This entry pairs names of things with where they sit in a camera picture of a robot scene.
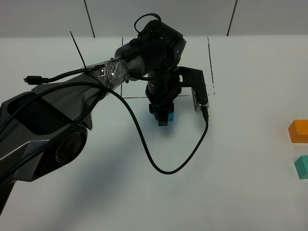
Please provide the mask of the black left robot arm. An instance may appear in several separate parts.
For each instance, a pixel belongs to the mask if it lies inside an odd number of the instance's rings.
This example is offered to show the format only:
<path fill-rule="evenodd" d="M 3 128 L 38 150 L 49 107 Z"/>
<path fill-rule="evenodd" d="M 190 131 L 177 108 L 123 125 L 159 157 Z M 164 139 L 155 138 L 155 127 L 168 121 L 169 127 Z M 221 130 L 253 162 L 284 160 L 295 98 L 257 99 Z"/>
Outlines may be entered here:
<path fill-rule="evenodd" d="M 34 181 L 72 162 L 85 147 L 97 103 L 129 79 L 163 81 L 185 44 L 180 32 L 152 20 L 111 60 L 54 78 L 26 77 L 34 88 L 0 107 L 0 206 L 16 181 Z"/>

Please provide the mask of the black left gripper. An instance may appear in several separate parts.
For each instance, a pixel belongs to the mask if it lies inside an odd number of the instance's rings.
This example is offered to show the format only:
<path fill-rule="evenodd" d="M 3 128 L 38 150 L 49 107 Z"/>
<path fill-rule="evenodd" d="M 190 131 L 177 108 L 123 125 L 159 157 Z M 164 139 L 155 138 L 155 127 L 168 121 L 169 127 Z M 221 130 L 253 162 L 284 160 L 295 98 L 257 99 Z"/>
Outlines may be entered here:
<path fill-rule="evenodd" d="M 179 69 L 165 73 L 151 71 L 148 77 L 157 77 L 156 80 L 148 81 L 146 86 L 146 96 L 150 101 L 149 111 L 156 117 L 159 126 L 167 126 L 168 114 L 174 111 L 173 100 L 181 93 L 178 88 Z"/>

